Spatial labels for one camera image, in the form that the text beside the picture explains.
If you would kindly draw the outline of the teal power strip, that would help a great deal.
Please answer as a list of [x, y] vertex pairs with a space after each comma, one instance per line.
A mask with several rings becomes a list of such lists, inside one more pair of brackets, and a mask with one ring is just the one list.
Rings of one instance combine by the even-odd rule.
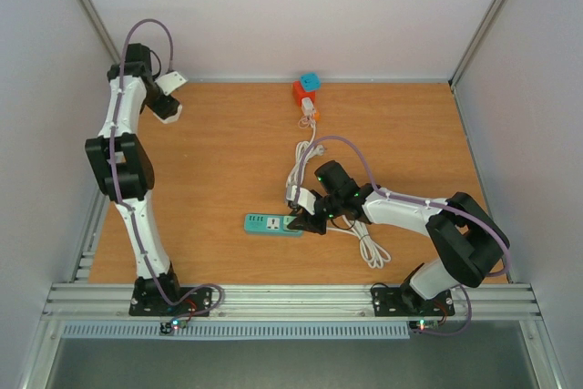
[[293, 216], [280, 214], [249, 213], [245, 216], [243, 229], [248, 234], [271, 237], [301, 237], [301, 230], [289, 228]]

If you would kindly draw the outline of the white usb charger plug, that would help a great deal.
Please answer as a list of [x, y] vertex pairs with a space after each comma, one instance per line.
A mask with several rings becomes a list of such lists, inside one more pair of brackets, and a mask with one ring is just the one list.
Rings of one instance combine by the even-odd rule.
[[301, 101], [302, 113], [305, 117], [312, 117], [316, 113], [315, 106], [309, 97], [304, 97]]

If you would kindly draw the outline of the red cube plug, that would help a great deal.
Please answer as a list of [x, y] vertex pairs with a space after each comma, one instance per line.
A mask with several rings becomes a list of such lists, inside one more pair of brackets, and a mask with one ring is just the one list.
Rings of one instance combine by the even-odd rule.
[[296, 80], [292, 83], [292, 96], [294, 99], [295, 104], [298, 107], [302, 106], [302, 101], [305, 98], [310, 99], [310, 101], [315, 104], [315, 99], [316, 99], [316, 91], [312, 90], [312, 91], [306, 91], [303, 88], [303, 85], [301, 83], [300, 80]]

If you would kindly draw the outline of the blue cube plug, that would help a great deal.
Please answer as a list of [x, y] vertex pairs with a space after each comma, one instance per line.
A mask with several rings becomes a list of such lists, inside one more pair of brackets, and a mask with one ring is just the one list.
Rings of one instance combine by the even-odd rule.
[[315, 72], [301, 75], [299, 81], [305, 92], [315, 92], [321, 87], [321, 80]]

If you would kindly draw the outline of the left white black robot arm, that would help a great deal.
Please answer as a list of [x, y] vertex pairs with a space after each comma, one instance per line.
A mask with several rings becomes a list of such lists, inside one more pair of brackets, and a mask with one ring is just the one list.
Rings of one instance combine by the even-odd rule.
[[184, 299], [154, 218], [154, 169], [138, 139], [138, 119], [146, 107], [164, 123], [178, 120], [182, 110], [158, 78], [152, 73], [151, 50], [140, 43], [129, 45], [125, 61], [107, 72], [111, 98], [104, 125], [85, 143], [98, 187], [115, 203], [134, 251], [132, 316], [171, 315]]

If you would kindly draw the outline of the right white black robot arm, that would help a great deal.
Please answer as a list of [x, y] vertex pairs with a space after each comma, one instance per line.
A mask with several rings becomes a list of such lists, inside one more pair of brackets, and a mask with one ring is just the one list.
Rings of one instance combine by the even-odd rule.
[[286, 189], [293, 208], [291, 229], [323, 235], [328, 222], [344, 216], [366, 224], [390, 225], [428, 237], [437, 258], [414, 270], [401, 284], [396, 307], [417, 315], [435, 297], [457, 285], [478, 287], [507, 256], [509, 240], [476, 201], [464, 192], [448, 199], [424, 199], [358, 185], [336, 161], [315, 175], [325, 193], [298, 184]]

